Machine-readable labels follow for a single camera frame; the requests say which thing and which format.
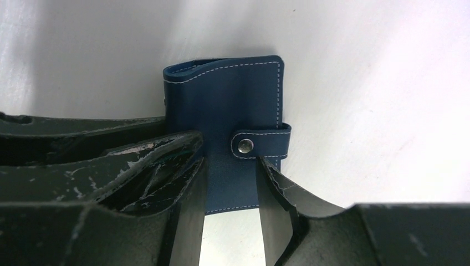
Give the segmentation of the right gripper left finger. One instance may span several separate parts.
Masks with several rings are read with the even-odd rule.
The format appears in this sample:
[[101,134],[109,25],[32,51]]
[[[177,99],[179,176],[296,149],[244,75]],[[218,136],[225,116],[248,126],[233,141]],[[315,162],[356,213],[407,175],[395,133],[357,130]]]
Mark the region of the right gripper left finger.
[[188,131],[88,160],[1,166],[1,264],[198,265],[202,144]]

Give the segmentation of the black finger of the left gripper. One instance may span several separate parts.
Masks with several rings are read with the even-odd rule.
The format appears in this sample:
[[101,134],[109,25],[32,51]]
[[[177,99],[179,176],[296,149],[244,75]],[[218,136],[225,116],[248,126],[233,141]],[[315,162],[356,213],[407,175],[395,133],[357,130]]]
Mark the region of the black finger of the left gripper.
[[165,118],[65,119],[1,113],[1,165],[88,160],[165,134]]

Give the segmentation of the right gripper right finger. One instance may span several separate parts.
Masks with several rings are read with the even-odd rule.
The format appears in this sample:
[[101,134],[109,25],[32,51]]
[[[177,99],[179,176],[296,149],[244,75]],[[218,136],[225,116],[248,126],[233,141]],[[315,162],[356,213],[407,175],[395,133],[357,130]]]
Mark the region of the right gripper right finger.
[[468,265],[469,204],[341,208],[256,164],[267,265]]

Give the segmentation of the blue leather card holder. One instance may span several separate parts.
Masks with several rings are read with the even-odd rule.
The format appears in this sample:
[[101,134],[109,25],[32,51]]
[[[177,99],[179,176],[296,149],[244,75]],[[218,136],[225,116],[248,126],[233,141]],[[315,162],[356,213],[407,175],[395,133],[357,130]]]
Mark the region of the blue leather card holder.
[[283,74],[277,55],[199,59],[163,70],[167,131],[203,136],[207,215],[257,208],[257,158],[280,168],[287,157],[292,128],[283,121]]

